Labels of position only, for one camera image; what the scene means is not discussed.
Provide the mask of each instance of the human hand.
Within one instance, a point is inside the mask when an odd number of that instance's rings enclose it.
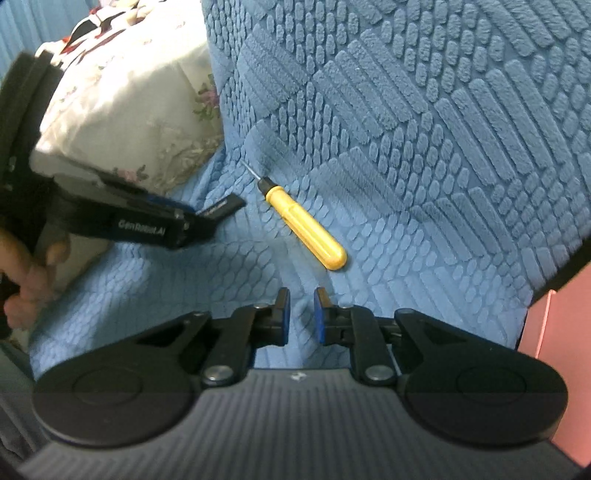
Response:
[[[69,255],[69,241],[52,244],[47,249],[43,267],[15,236],[0,229],[0,273],[21,287],[18,294],[4,303],[11,329],[29,329],[34,325],[41,309],[54,298],[56,266],[65,262]]]

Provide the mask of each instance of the gray ribbed surface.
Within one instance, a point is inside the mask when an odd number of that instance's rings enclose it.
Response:
[[[580,470],[550,443],[510,452],[446,443],[418,427],[393,392],[363,387],[347,370],[300,377],[251,371],[240,385],[209,390],[155,441],[116,452],[54,443],[21,472],[32,480],[566,480]]]

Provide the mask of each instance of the blue blanket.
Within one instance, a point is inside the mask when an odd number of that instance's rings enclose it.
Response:
[[[190,310],[293,296],[259,367],[337,367],[312,293],[412,307],[515,346],[532,293],[591,232],[587,0],[204,0],[225,146],[177,197],[248,206],[180,252],[121,244],[41,321],[35,374]],[[238,163],[340,241],[326,271]]]

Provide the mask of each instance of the blue textured blanket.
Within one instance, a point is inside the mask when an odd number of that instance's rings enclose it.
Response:
[[[508,346],[532,292],[591,232],[587,0],[204,0],[225,148],[178,197],[248,206],[209,245],[118,245],[47,312],[36,375],[186,311],[291,290],[290,343],[261,367],[346,365],[312,293],[412,307]],[[246,159],[345,246],[327,272]]]

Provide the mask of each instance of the blue curtain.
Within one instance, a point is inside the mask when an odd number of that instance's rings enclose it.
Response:
[[[98,0],[0,0],[0,79],[23,50],[70,34]]]

